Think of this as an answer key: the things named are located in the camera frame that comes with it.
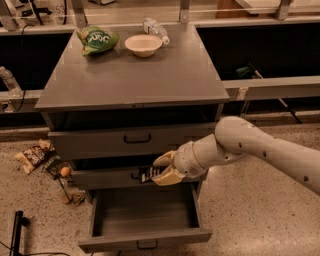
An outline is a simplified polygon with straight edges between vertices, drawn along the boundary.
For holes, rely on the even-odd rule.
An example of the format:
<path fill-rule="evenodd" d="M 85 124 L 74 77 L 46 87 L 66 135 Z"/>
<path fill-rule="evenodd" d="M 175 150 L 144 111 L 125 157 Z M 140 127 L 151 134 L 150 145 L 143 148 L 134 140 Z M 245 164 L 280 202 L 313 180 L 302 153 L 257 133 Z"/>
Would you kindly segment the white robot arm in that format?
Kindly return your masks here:
<path fill-rule="evenodd" d="M 320 194 L 320 151 L 275 138 L 236 116 L 222 118 L 212 134 L 158 157 L 153 165 L 163 171 L 152 181 L 159 186 L 178 184 L 247 155 L 265 161 Z"/>

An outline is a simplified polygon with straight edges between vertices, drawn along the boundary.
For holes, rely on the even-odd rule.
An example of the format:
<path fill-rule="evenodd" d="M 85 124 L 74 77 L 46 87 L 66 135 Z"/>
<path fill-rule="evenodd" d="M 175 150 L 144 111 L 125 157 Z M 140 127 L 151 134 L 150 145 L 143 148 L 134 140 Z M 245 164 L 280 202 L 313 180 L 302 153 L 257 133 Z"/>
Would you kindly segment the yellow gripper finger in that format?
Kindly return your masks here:
<path fill-rule="evenodd" d="M 153 162 L 153 165 L 154 166 L 169 166 L 170 164 L 173 163 L 174 156 L 175 156 L 174 150 L 168 151 L 168 152 L 164 153 L 163 155 L 161 155 L 160 157 L 158 157 Z"/>
<path fill-rule="evenodd" d="M 151 180 L 159 186 L 168 186 L 180 183 L 185 175 L 172 166 L 154 167 Z"/>

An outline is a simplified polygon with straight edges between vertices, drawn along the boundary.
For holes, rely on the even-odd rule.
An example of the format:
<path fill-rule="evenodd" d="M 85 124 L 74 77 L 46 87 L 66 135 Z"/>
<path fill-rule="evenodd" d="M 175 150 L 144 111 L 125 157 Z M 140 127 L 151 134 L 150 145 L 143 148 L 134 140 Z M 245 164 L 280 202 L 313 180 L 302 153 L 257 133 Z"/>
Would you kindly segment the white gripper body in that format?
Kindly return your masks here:
<path fill-rule="evenodd" d="M 194 146 L 194 142 L 180 146 L 173 159 L 174 167 L 187 178 L 196 178 L 206 172 L 196 159 Z"/>

